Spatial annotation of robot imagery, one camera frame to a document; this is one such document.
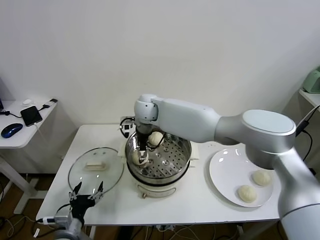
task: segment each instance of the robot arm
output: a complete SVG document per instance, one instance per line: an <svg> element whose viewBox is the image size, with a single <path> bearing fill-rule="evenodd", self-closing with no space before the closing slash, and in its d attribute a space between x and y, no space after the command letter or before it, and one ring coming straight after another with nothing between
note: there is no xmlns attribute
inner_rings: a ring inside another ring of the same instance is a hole
<svg viewBox="0 0 320 240"><path fill-rule="evenodd" d="M294 149L296 125L288 117L265 110L220 116L212 108L144 94L134 105L138 156L154 127L189 141L243 143L248 158L275 169L282 191L279 215L290 240L320 239L320 185Z"/></svg>

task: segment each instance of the green appliance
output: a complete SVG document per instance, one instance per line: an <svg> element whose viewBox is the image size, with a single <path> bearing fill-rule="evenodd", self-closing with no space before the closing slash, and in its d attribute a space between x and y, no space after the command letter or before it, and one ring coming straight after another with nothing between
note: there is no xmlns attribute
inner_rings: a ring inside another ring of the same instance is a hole
<svg viewBox="0 0 320 240"><path fill-rule="evenodd" d="M303 88L311 94L320 94L320 66L308 74L303 82Z"/></svg>

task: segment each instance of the steamed bun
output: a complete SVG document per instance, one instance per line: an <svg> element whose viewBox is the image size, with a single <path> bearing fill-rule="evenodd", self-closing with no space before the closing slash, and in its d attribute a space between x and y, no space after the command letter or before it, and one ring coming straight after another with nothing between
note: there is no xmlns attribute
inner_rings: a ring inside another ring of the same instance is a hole
<svg viewBox="0 0 320 240"><path fill-rule="evenodd" d="M265 170L255 171L252 175L253 181L260 186L267 186L271 183L272 179L270 174Z"/></svg>
<svg viewBox="0 0 320 240"><path fill-rule="evenodd" d="M160 143L160 141L163 138L163 134L159 131L154 131L153 133L151 133L151 135L148 137L149 143L153 146L158 146L158 144Z"/></svg>
<svg viewBox="0 0 320 240"><path fill-rule="evenodd" d="M246 203L252 203L257 199L257 192L253 186L242 185L237 192L239 197Z"/></svg>
<svg viewBox="0 0 320 240"><path fill-rule="evenodd" d="M139 157L138 157L138 151L137 150L135 150L135 151L133 151L133 153L132 153L132 162L135 164L135 165L142 165L142 164L145 164L147 161L148 161L148 159L149 159L149 154L148 153L146 153L146 158L145 158L145 160L143 161L143 162L139 162Z"/></svg>

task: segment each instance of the floor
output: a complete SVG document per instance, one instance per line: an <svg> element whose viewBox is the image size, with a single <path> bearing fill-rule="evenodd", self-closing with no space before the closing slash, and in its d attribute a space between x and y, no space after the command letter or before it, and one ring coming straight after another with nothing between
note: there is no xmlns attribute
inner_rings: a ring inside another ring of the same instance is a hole
<svg viewBox="0 0 320 240"><path fill-rule="evenodd" d="M48 190L53 179L54 179L54 176L52 176L52 175L41 175L40 181L38 182L36 188L38 190ZM8 182L8 179L5 176L0 175L0 183L3 186L5 186L7 184L7 182ZM0 216L1 217L8 219L13 215L14 208L17 205L22 194L23 194L22 191L13 184L12 187L10 188L9 192L3 198L2 203L0 204ZM37 215L37 212L42 204L42 201L43 201L42 199L29 200L27 206L25 207L25 209L23 211L23 214L25 216L28 216L30 219L34 220ZM10 218L10 221L13 224L15 224L21 218L22 218L22 216L16 215L16 216L13 216L12 218ZM255 224L254 222L243 224L244 231L249 229L254 224ZM24 221L22 220L14 227L14 229L15 229L14 234L15 235L9 239L12 239L12 240L22 240L22 239L23 240L33 240L34 238L31 233L32 225L33 225L33 223L31 221L26 219L25 223L24 223ZM46 233L47 231L51 230L47 226L43 226L43 225L37 224L36 227L40 229L40 234ZM121 228L120 226L98 226L96 228L94 240L116 240L120 234L120 228ZM178 231L181 228L182 228L181 226L177 226L175 230ZM199 240L213 240L213 237L214 237L214 240L228 240L228 239L230 239L230 237L232 237L235 234L237 226L235 223L215 224L215 225L198 224L198 225L192 225L192 226L190 226L190 228L194 231L194 233L197 235ZM8 233L9 229L10 229L10 225L7 222L2 227L0 224L0 240L8 239L7 233ZM279 232L277 231L277 226L274 225L271 228L269 228L268 230L266 230L265 232L263 232L262 234L260 234L256 238L256 240L282 240L282 239L286 240L287 239L286 234L284 233L284 230L283 230L281 224L279 225L279 231L280 231L280 234L283 236L283 238L280 237ZM131 236L133 237L135 235L135 233L137 233L137 232L138 232L138 234L134 237L134 240L146 240L146 239L148 239L148 240L172 240L171 237L174 235L174 232L172 232L170 230L167 230L165 232L159 232L156 228L148 227L148 229L147 229L146 226L144 226L144 227L135 226ZM184 238L176 235L173 238L173 240L196 239L195 236L193 235L193 233L187 228L180 231L178 234L181 236L184 236ZM54 235L51 233L51 234L44 236L40 239L53 240Z"/></svg>

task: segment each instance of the glass lid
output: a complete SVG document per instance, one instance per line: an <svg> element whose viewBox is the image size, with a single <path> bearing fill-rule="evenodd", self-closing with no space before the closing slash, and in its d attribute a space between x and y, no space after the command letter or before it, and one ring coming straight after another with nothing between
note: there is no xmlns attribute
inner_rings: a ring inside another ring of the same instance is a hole
<svg viewBox="0 0 320 240"><path fill-rule="evenodd" d="M103 193L112 189L124 172L124 163L118 151L99 147L80 156L70 168L68 183L71 190L82 182L78 194L91 195L97 192L103 181Z"/></svg>

